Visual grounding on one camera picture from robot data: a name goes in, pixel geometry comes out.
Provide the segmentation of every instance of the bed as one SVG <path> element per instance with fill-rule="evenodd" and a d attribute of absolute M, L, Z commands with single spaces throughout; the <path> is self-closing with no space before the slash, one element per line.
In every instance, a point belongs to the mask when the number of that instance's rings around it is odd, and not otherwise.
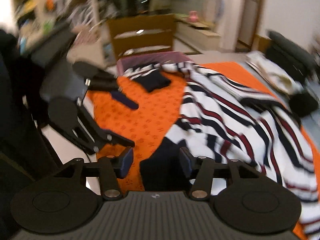
<path fill-rule="evenodd" d="M 274 95 L 285 104 L 284 98 L 273 91 L 246 63 L 225 62 L 203 66 L 218 71 L 245 86 Z M 123 66 L 120 67 L 119 71 L 123 72 Z M 118 83 L 123 88 L 124 93 L 139 103 L 140 108 L 137 111 L 131 111 L 112 100 L 108 93 L 95 92 L 90 94 L 98 125 L 104 129 L 111 129 L 136 143 L 132 168 L 127 178 L 119 181 L 123 191 L 144 190 L 139 163 L 154 153 L 167 131 L 179 118 L 179 109 L 186 81 L 175 74 L 164 73 L 163 75 L 172 81 L 171 85 L 152 93 L 147 93 L 139 84 L 123 76 L 118 78 Z M 301 129 L 301 132 L 311 146 L 315 173 L 317 178 L 320 178 L 320 156 L 318 152 L 320 144 L 316 140 L 319 130 L 315 123 L 308 118 L 302 120 L 302 123 L 304 128 Z M 107 155 L 119 155 L 121 151 L 121 146 L 106 146 L 101 152 L 97 153 L 97 159 Z M 296 226 L 294 232 L 301 239 L 307 239 L 300 225 Z"/>

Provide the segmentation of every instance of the dark fabric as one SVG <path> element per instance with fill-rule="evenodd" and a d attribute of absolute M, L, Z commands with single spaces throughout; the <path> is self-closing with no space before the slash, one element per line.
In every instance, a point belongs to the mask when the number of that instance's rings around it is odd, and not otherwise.
<path fill-rule="evenodd" d="M 145 190 L 190 190 L 191 184 L 186 179 L 178 158 L 179 149 L 183 146 L 185 146 L 184 142 L 177 145 L 165 137 L 153 155 L 140 162 L 140 173 Z"/>
<path fill-rule="evenodd" d="M 304 92 L 291 97 L 289 106 L 293 113 L 305 117 L 316 111 L 319 104 L 308 92 Z"/>
<path fill-rule="evenodd" d="M 301 62 L 309 71 L 316 68 L 316 62 L 311 54 L 294 42 L 285 38 L 280 33 L 270 31 L 269 38 L 286 53 L 297 59 L 297 61 Z"/>
<path fill-rule="evenodd" d="M 10 201 L 31 183 L 30 178 L 0 159 L 0 239 L 8 239 L 19 229 L 10 213 Z"/>
<path fill-rule="evenodd" d="M 39 95 L 42 79 L 38 78 L 43 73 L 39 74 L 36 66 L 20 57 L 16 42 L 12 35 L 0 30 L 0 239 L 17 229 L 9 209 L 13 195 L 31 179 L 41 179 L 62 165 L 33 119 L 46 112 Z M 29 109 L 22 102 L 24 95 Z"/>
<path fill-rule="evenodd" d="M 288 54 L 276 43 L 272 42 L 266 51 L 266 59 L 276 63 L 280 68 L 287 72 L 295 81 L 305 83 L 308 76 L 308 69 L 291 54 Z"/>
<path fill-rule="evenodd" d="M 165 88 L 171 84 L 171 80 L 164 77 L 158 69 L 146 76 L 140 76 L 133 80 L 142 85 L 149 93 L 156 89 Z"/>

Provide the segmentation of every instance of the black cable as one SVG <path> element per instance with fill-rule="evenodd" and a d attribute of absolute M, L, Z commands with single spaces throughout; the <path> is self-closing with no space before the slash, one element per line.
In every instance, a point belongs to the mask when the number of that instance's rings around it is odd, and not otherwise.
<path fill-rule="evenodd" d="M 88 161 L 89 161 L 90 163 L 92 163 L 92 161 L 91 161 L 90 158 L 89 158 L 89 155 L 88 155 L 87 153 L 85 153 L 85 155 L 87 156 Z"/>

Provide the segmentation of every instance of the pink storage box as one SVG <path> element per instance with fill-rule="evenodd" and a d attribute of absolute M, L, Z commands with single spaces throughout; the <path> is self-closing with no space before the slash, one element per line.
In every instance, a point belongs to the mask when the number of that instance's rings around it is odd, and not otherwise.
<path fill-rule="evenodd" d="M 190 61 L 191 59 L 179 51 L 166 51 L 124 57 L 119 59 L 117 62 L 118 73 L 119 76 L 122 76 L 127 69 L 136 65 L 144 65 L 151 62 L 159 62 L 160 64 L 163 64 L 169 60 L 171 60 L 174 63 L 180 63 Z"/>

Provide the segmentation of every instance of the orange bedsheet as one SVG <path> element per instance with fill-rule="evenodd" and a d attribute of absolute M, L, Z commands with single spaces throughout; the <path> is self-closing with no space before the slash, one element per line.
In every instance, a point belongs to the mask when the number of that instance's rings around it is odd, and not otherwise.
<path fill-rule="evenodd" d="M 214 63 L 204 66 L 216 70 L 243 85 L 272 94 L 265 85 L 237 63 Z M 186 82 L 174 74 L 164 73 L 164 75 L 172 80 L 170 87 L 155 90 L 150 94 L 139 84 L 124 77 L 118 78 L 118 83 L 123 88 L 124 93 L 139 103 L 140 107 L 137 111 L 131 111 L 112 100 L 109 93 L 94 92 L 90 94 L 94 103 L 95 119 L 98 125 L 104 129 L 111 129 L 136 143 L 132 168 L 127 178 L 119 180 L 123 191 L 143 190 L 139 162 L 152 155 L 159 147 L 169 128 L 179 117 L 179 108 Z M 319 182 L 320 155 L 303 129 L 302 133 L 311 145 Z M 106 155 L 119 155 L 122 150 L 123 147 L 121 146 L 106 146 L 97 154 L 97 158 Z M 302 240 L 306 239 L 300 225 L 297 225 L 294 232 Z"/>

